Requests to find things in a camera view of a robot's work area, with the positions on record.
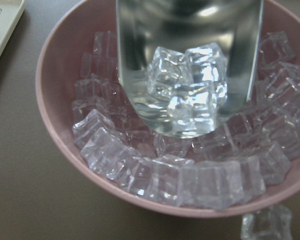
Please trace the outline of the steel ice scoop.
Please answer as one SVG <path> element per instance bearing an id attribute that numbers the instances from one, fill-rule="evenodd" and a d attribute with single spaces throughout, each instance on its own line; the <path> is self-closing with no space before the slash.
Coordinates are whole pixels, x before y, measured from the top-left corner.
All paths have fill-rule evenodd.
<path id="1" fill-rule="evenodd" d="M 227 60 L 227 100 L 217 127 L 251 99 L 264 2 L 262 0 L 118 0 L 118 79 L 137 115 L 161 135 L 191 139 L 172 131 L 163 102 L 147 92 L 147 69 L 157 47 L 185 52 L 217 43 Z"/>

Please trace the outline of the clear ice cubes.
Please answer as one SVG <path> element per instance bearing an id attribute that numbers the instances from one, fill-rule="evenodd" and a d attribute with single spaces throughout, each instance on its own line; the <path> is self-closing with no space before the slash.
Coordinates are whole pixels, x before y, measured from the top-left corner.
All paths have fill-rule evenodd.
<path id="1" fill-rule="evenodd" d="M 74 144 L 92 172 L 153 202 L 217 210 L 285 180 L 300 157 L 300 66 L 285 32 L 262 38 L 247 106 L 193 138 L 159 134 L 138 117 L 118 82 L 115 40 L 95 34 L 74 83 Z"/>

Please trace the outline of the fallen ice cube on table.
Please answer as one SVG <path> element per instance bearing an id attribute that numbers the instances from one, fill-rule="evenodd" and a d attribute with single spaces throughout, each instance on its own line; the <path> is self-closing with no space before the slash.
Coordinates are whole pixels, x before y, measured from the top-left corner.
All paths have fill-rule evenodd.
<path id="1" fill-rule="evenodd" d="M 242 216 L 242 240 L 292 240 L 293 214 L 282 204 L 246 213 Z"/>

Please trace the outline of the pink bowl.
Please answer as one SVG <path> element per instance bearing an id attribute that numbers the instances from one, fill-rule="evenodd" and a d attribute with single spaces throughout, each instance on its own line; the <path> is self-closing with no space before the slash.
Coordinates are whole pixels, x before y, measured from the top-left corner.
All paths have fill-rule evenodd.
<path id="1" fill-rule="evenodd" d="M 127 193 L 109 180 L 93 173 L 73 143 L 72 110 L 74 83 L 80 76 L 81 54 L 93 45 L 96 31 L 116 29 L 116 2 L 83 0 L 66 13 L 48 35 L 39 55 L 35 89 L 39 111 L 51 138 L 65 158 L 94 184 L 133 205 L 188 218 L 223 218 L 253 212 L 281 202 L 300 191 L 300 157 L 280 185 L 267 188 L 264 195 L 244 205 L 225 210 L 174 207 Z"/>

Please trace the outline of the cream rabbit tray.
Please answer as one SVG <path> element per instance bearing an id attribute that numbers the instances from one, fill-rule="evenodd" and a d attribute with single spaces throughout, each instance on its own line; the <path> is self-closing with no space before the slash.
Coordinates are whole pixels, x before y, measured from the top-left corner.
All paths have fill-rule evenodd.
<path id="1" fill-rule="evenodd" d="M 0 57 L 26 6 L 25 0 L 0 0 Z"/>

